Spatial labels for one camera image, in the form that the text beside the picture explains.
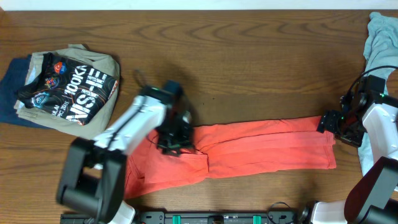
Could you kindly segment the red printed t-shirt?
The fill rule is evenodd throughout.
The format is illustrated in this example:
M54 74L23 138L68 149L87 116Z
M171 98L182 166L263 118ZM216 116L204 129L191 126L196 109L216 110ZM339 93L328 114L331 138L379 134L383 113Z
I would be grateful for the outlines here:
M127 159L124 197L158 190L278 170L334 169L334 137L319 133L320 117L200 126L194 149L178 157L157 149L151 131Z

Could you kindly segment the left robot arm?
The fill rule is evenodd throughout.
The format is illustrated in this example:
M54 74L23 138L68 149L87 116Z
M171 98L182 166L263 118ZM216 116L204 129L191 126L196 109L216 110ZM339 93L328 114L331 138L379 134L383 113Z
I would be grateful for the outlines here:
M183 88L174 82L146 85L129 109L92 140L70 145L56 201L91 218L92 223L132 223L136 211L124 201L128 157L157 131L155 147L178 157L193 147L190 112Z

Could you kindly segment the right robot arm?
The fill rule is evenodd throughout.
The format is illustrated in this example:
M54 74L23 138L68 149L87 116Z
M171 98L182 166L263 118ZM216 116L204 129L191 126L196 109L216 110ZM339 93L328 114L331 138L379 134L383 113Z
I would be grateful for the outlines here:
M317 202L309 223L397 223L397 99L370 93L361 121L369 136L374 165L346 200Z

